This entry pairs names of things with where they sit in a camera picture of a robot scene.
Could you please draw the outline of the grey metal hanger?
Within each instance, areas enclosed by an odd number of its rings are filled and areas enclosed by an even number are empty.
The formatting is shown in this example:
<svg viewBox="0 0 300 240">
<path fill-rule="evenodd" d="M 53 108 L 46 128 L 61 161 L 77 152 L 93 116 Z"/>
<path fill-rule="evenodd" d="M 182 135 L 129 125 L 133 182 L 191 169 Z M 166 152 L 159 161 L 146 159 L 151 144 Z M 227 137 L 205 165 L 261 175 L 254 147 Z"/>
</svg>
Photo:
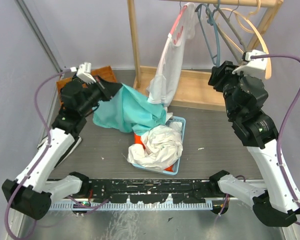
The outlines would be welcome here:
<svg viewBox="0 0 300 240">
<path fill-rule="evenodd" d="M 244 50 L 247 49 L 246 45 L 244 44 L 240 34 L 238 33 L 238 31 L 235 29 L 235 27 L 233 26 L 233 24 L 231 23 L 231 15 L 232 13 L 238 9 L 238 7 L 240 6 L 240 1 L 237 1 L 236 4 L 236 8 L 232 9 L 230 11 L 230 15 L 229 17 L 227 17 L 223 11 L 221 10 L 221 1 L 218 0 L 217 4 L 215 6 L 217 12 L 219 15 L 222 16 L 222 18 L 224 19 L 224 21 L 226 22 L 226 24 L 228 25 L 228 27 L 230 28 L 230 30 L 232 31 L 232 33 L 235 35 L 236 39 L 238 40 L 238 42 L 240 43 L 240 45 L 242 46 L 242 48 L 240 48 L 220 27 L 220 24 L 217 24 L 217 31 L 220 34 L 221 38 L 223 39 L 224 43 L 226 44 L 226 46 L 228 47 L 229 51 L 232 53 L 233 57 L 235 58 L 236 62 L 238 64 L 242 64 L 243 63 L 243 59 L 242 57 L 240 57 L 239 55 L 236 54 L 236 51 L 238 51 L 239 53 L 243 54 Z"/>
</svg>

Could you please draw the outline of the teal t shirt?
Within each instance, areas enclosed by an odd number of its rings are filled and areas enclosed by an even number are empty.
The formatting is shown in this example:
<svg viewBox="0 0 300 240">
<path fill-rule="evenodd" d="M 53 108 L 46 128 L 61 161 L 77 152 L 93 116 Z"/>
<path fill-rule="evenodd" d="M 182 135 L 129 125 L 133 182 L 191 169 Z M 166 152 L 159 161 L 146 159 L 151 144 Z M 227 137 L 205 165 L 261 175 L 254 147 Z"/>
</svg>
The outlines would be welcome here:
<svg viewBox="0 0 300 240">
<path fill-rule="evenodd" d="M 123 84 L 110 101 L 100 101 L 92 121 L 102 128 L 117 129 L 138 136 L 166 123 L 167 112 L 162 104 L 148 102 L 145 95 Z"/>
</svg>

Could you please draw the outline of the beige wooden hanger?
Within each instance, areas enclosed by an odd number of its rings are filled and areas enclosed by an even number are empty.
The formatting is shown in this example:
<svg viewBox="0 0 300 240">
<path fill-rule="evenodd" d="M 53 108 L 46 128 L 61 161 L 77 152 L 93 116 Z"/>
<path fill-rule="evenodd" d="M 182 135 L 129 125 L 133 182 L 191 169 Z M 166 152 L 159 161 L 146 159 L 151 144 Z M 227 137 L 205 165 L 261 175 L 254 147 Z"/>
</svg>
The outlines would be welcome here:
<svg viewBox="0 0 300 240">
<path fill-rule="evenodd" d="M 239 13 L 237 10 L 230 9 L 230 8 L 224 8 L 224 7 L 222 7 L 218 11 L 219 11 L 219 14 L 223 14 L 223 10 L 230 12 L 229 17 L 225 17 L 225 20 L 229 20 L 229 21 L 230 21 L 231 14 L 234 13 L 235 14 L 235 18 L 236 18 L 239 26 L 242 29 L 244 29 L 247 33 L 254 33 L 257 36 L 257 38 L 258 38 L 258 40 L 259 40 L 259 42 L 261 44 L 262 50 L 265 52 L 264 54 L 269 54 L 268 47 L 267 47 L 267 45 L 266 45 L 266 43 L 265 43 L 262 35 L 258 31 L 258 29 L 255 27 L 255 25 L 249 20 L 250 16 L 256 15 L 259 12 L 260 8 L 261 8 L 261 1 L 257 0 L 257 9 L 256 9 L 256 11 L 250 12 L 247 16 L 244 16 L 241 13 Z M 248 23 L 248 25 L 250 25 L 250 27 L 251 27 L 252 30 L 244 27 L 244 25 L 240 22 L 239 17 L 241 17 L 246 23 Z M 265 80 L 270 79 L 271 76 L 272 76 L 272 62 L 271 62 L 270 58 L 267 58 L 267 59 L 268 60 L 267 60 L 266 68 L 265 68 L 265 74 L 264 74 Z"/>
</svg>

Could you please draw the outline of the orange t shirt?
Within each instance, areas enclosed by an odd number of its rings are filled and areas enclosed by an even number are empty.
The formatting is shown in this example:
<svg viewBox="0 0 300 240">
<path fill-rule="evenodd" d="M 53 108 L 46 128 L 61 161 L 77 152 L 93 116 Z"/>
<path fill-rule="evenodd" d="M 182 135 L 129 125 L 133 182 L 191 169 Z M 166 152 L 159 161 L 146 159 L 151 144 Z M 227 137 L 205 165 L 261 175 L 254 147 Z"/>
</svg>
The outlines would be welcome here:
<svg viewBox="0 0 300 240">
<path fill-rule="evenodd" d="M 144 150 L 146 149 L 145 145 L 143 144 L 143 142 L 141 140 L 141 136 L 134 134 L 134 143 L 135 144 L 140 144 L 143 147 Z M 173 165 L 167 167 L 165 169 L 165 171 L 173 172 Z"/>
</svg>

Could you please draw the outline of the pink hanger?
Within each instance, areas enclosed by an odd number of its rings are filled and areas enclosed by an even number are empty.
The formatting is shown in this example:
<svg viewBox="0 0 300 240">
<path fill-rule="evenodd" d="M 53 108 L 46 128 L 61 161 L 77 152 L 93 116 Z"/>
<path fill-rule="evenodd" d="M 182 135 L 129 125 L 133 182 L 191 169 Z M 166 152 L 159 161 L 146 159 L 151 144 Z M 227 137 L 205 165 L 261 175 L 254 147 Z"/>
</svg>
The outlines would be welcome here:
<svg viewBox="0 0 300 240">
<path fill-rule="evenodd" d="M 181 35 L 183 33 L 183 25 L 180 23 L 180 20 L 184 14 L 184 12 L 186 11 L 186 9 L 188 8 L 188 5 L 185 4 L 180 8 L 179 14 L 170 30 L 170 35 L 172 36 L 175 32 L 177 32 L 178 35 Z"/>
</svg>

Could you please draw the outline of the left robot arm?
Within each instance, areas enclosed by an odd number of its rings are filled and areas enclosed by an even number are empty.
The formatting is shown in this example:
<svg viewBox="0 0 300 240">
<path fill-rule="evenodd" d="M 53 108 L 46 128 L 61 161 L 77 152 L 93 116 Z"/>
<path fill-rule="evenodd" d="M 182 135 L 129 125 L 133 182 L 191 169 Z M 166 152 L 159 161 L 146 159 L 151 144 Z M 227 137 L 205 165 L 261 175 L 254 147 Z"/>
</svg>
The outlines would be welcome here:
<svg viewBox="0 0 300 240">
<path fill-rule="evenodd" d="M 69 81 L 60 90 L 62 105 L 48 133 L 46 142 L 26 169 L 15 180 L 5 180 L 3 194 L 11 208 L 34 219 L 42 219 L 51 205 L 70 195 L 85 198 L 90 193 L 89 178 L 71 172 L 62 180 L 47 185 L 52 170 L 79 142 L 86 117 L 99 102 L 110 101 L 122 88 L 118 82 L 108 82 L 97 76 L 94 83 L 80 79 Z"/>
</svg>

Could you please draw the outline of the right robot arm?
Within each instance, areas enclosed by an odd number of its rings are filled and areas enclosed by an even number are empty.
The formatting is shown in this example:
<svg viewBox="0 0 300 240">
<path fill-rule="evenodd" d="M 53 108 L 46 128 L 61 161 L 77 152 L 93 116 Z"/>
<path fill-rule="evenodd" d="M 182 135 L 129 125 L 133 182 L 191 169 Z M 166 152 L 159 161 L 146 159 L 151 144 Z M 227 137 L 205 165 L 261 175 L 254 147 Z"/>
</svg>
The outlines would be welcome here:
<svg viewBox="0 0 300 240">
<path fill-rule="evenodd" d="M 214 66 L 208 84 L 223 94 L 228 121 L 255 160 L 266 188 L 255 187 L 221 170 L 209 178 L 209 191 L 215 197 L 229 194 L 238 198 L 268 227 L 288 227 L 297 222 L 300 206 L 280 169 L 285 161 L 277 153 L 278 130 L 262 111 L 269 95 L 261 79 L 234 73 L 236 68 L 231 61 Z M 295 184 L 292 187 L 300 199 Z"/>
</svg>

